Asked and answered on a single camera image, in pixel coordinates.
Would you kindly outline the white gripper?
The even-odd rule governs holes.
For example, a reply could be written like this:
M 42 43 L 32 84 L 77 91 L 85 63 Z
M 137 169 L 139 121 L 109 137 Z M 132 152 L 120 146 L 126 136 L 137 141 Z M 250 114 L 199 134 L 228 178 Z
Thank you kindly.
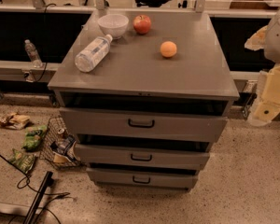
M 267 28 L 265 25 L 250 36 L 245 42 L 245 48 L 254 51 L 264 49 Z M 259 127 L 271 123 L 280 113 L 280 63 L 269 72 L 260 72 L 256 95 L 247 121 Z

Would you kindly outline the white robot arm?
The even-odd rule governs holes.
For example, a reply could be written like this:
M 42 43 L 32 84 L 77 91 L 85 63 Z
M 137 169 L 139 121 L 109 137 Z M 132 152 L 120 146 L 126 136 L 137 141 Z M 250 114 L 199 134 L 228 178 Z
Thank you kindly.
M 262 49 L 265 58 L 274 62 L 268 72 L 259 72 L 257 98 L 247 117 L 251 125 L 264 126 L 280 114 L 280 9 L 266 26 L 246 40 L 245 48 Z

